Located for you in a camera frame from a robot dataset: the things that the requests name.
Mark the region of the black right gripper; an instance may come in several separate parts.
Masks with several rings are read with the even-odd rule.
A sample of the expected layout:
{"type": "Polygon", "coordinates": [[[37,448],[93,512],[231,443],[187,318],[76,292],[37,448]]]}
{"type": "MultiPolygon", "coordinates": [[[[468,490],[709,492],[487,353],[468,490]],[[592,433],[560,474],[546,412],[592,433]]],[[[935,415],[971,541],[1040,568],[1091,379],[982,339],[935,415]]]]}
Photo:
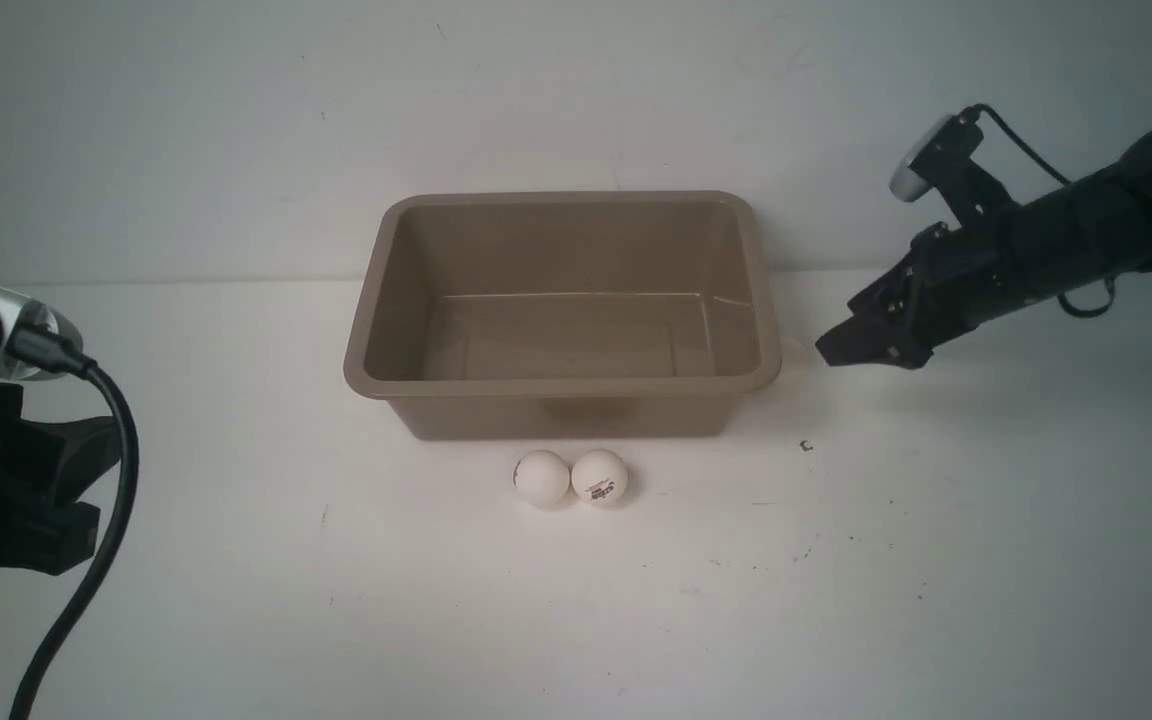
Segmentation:
{"type": "Polygon", "coordinates": [[[934,225],[847,306],[850,318],[814,341],[828,366],[914,370],[938,347],[1018,311],[1021,283],[991,233],[934,225]]]}

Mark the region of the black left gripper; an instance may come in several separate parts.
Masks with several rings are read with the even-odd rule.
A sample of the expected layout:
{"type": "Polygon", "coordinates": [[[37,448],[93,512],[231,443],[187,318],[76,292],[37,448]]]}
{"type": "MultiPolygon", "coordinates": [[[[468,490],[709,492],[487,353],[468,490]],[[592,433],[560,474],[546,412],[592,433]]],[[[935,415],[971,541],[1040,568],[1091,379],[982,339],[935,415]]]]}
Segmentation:
{"type": "Polygon", "coordinates": [[[116,420],[22,416],[23,388],[0,382],[0,568],[56,577],[96,551],[101,511],[82,501],[122,456],[116,420]]]}

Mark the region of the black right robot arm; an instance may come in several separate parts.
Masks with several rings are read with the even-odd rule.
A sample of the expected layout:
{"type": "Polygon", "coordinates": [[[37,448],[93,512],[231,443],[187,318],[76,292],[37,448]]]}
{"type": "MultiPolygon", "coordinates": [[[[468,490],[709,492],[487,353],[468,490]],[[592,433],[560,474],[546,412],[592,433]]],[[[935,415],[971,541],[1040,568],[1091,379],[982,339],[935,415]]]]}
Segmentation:
{"type": "Polygon", "coordinates": [[[929,225],[892,270],[847,302],[846,323],[814,348],[831,366],[919,369],[937,347],[983,323],[1058,300],[1089,319],[1105,306],[1073,306],[1068,293],[1100,282],[1115,300],[1126,273],[1152,272],[1152,131],[1116,162],[1039,199],[1011,199],[973,162],[983,141],[977,104],[946,115],[914,143],[890,179],[890,194],[915,202],[941,195],[957,228],[929,225]]]}

